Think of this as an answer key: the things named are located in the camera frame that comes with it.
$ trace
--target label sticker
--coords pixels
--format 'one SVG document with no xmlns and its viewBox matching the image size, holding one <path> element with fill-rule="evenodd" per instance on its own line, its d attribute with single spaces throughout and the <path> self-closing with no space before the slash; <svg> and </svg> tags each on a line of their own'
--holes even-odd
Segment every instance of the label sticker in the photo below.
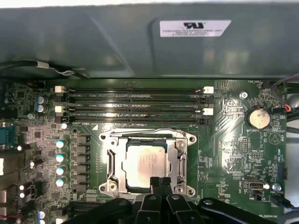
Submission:
<svg viewBox="0 0 299 224">
<path fill-rule="evenodd" d="M 160 37 L 221 36 L 231 20 L 160 21 Z"/>
</svg>

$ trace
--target screw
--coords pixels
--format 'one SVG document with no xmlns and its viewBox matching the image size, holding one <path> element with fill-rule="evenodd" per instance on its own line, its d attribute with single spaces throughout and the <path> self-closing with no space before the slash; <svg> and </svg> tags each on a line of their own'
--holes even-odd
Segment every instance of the screw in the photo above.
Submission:
<svg viewBox="0 0 299 224">
<path fill-rule="evenodd" d="M 181 186 L 177 187 L 177 192 L 178 193 L 182 193 L 183 192 L 183 188 Z"/>
<path fill-rule="evenodd" d="M 178 146 L 179 149 L 184 148 L 184 145 L 185 145 L 185 144 L 184 144 L 183 141 L 178 141 L 178 142 L 177 142 L 177 146 Z"/>
<path fill-rule="evenodd" d="M 179 199 L 179 196 L 178 196 L 178 195 L 173 195 L 171 198 L 172 198 L 173 200 L 178 200 L 178 199 Z"/>
<path fill-rule="evenodd" d="M 282 188 L 281 188 L 279 183 L 275 183 L 275 184 L 272 185 L 272 189 L 274 191 L 281 191 Z"/>
<path fill-rule="evenodd" d="M 211 200 L 204 200 L 204 204 L 211 205 L 211 204 L 213 204 L 213 202 Z"/>
<path fill-rule="evenodd" d="M 241 98 L 241 99 L 246 99 L 247 97 L 248 97 L 248 93 L 247 93 L 247 92 L 242 91 L 242 92 L 240 93 L 240 98 Z"/>
</svg>

